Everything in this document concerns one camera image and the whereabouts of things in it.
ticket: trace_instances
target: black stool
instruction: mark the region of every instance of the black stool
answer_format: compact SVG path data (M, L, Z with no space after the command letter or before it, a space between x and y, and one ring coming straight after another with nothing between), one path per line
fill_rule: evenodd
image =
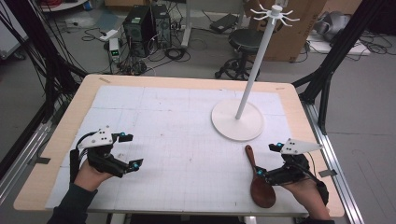
M241 52L242 56L240 58L228 60L220 70L215 73L215 78L221 78L221 75L225 73L233 80L247 80L249 77L248 71L252 68L251 66L247 67L247 63L253 64L253 61L248 60L248 56L257 54L263 34L263 32L252 29L240 29L232 32L228 37L228 42L230 42L231 46L238 52Z

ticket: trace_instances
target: metal rod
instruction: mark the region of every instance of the metal rod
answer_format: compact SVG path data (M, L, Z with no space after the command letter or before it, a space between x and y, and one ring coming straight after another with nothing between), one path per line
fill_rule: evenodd
M274 11L273 9L273 12L277 14L279 14L280 11ZM241 104L239 105L238 112L235 116L236 119L241 119L242 112L245 109L245 105L248 101L248 96L250 94L251 88L253 87L253 83L256 80L257 73L259 72L260 66L262 64L262 58L264 58L265 51L267 51L267 47L270 42L271 35L274 31L276 21L277 19L269 17L268 25L267 27L265 27L265 32L262 36L262 42L260 43L259 51L257 52L256 59L254 60L253 67L251 68L250 76L247 80L247 86L245 87L245 92L242 97Z

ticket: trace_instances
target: spoon handle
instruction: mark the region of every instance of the spoon handle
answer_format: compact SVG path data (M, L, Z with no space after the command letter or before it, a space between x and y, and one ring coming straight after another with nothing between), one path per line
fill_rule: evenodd
M256 162L254 161L253 148L250 145L245 146L245 151L247 153L248 161L250 161L251 168L253 168L253 172L256 171Z

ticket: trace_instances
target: computer tower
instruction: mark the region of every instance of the computer tower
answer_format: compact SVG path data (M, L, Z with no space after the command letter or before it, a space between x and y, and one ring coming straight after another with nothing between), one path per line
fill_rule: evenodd
M151 7L152 17L155 24L158 48L167 49L172 47L171 18L164 4Z
M149 56L149 46L144 42L132 42L132 55L139 58L146 58Z
M122 25L127 41L147 44L155 36L149 6L134 5Z

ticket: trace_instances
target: wooden tabletop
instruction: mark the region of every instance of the wooden tabletop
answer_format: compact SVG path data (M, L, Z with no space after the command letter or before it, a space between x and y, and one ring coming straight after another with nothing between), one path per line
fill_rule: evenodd
M89 75L84 78L78 92L49 140L42 157L50 158L49 164L36 164L29 175L14 207L17 210L43 211L55 183L60 165L64 160L69 148L78 132L85 115L92 105L92 101L99 88L104 85L133 86L133 87L157 87L157 88L181 88L232 91L243 91L246 87L244 81L195 79L195 78L172 78L172 77L127 77ZM286 114L292 137L307 142L317 142L312 132L309 121L305 115L298 94L289 83L256 82L252 91L278 93L284 112ZM326 162L320 151L311 153L316 165L316 171L327 170ZM328 208L332 217L341 217L345 211L338 197L337 190L330 177L321 179L326 183L330 192Z

